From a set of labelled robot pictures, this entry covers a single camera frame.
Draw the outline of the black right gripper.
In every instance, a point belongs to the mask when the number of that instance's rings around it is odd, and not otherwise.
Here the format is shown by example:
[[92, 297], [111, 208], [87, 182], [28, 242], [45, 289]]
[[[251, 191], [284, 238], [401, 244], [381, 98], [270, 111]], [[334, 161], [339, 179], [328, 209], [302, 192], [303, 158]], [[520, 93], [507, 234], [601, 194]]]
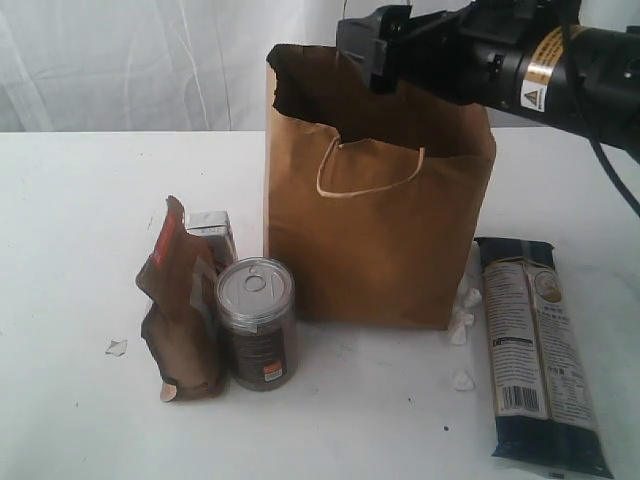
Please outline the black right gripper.
[[536, 1], [411, 12], [386, 5], [338, 22], [336, 48], [372, 93], [393, 93], [404, 81], [458, 105], [540, 110], [540, 82], [525, 78], [540, 32]]

